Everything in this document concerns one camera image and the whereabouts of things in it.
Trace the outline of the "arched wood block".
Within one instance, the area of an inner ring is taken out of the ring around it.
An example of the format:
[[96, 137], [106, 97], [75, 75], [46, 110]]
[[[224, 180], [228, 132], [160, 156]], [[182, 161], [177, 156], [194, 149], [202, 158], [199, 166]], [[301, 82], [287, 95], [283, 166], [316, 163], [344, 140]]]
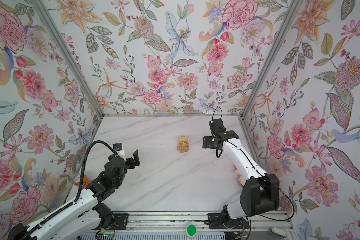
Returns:
[[188, 139], [188, 137], [179, 137], [179, 142], [180, 143], [182, 143], [182, 142], [188, 143], [189, 139]]

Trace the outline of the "printed wood block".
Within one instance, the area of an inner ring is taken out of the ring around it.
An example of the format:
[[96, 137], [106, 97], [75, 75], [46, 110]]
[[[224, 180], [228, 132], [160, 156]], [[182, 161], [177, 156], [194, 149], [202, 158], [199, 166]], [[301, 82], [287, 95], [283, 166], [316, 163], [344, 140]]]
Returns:
[[189, 147], [189, 143], [187, 141], [182, 141], [182, 142], [179, 142], [178, 146], [180, 148], [188, 148]]

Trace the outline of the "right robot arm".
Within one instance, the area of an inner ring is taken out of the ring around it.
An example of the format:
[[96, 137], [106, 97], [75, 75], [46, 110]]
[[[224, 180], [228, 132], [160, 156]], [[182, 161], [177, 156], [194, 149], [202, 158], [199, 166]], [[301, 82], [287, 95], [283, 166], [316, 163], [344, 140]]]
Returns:
[[280, 181], [274, 174], [268, 174], [245, 150], [235, 131], [228, 131], [222, 119], [209, 121], [210, 136], [204, 136], [203, 148], [215, 150], [217, 158], [226, 154], [239, 171], [242, 192], [239, 200], [223, 206], [218, 214], [208, 214], [206, 224], [210, 229], [234, 229], [241, 220], [253, 216], [264, 217], [266, 213], [279, 208]]

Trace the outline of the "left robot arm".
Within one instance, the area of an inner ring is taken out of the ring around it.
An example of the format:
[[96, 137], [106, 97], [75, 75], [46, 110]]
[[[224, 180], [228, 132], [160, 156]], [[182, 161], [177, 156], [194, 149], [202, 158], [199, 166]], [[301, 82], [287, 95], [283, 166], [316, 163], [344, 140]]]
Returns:
[[[112, 154], [108, 157], [105, 169], [84, 188], [87, 159], [96, 144], [106, 146]], [[128, 170], [139, 165], [138, 150], [135, 150], [131, 158], [125, 158], [122, 144], [110, 146], [104, 141], [92, 142], [84, 155], [76, 197], [38, 221], [27, 226], [16, 225], [10, 230], [8, 238], [10, 240], [72, 240], [86, 231], [112, 226], [116, 222], [113, 211], [103, 202], [122, 185]]]

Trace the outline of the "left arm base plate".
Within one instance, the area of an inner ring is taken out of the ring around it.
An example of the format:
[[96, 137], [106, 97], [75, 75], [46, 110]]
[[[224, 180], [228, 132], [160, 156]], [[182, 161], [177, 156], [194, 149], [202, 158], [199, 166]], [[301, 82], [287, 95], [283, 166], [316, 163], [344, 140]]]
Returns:
[[101, 218], [100, 224], [96, 230], [125, 230], [129, 220], [129, 214], [116, 213]]

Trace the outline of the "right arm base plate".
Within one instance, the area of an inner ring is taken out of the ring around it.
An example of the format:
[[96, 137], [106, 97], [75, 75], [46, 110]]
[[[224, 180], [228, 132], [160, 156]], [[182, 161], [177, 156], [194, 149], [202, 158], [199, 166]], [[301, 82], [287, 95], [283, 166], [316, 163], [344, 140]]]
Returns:
[[207, 220], [204, 221], [210, 230], [249, 230], [249, 221], [245, 218], [231, 219], [222, 213], [209, 213]]

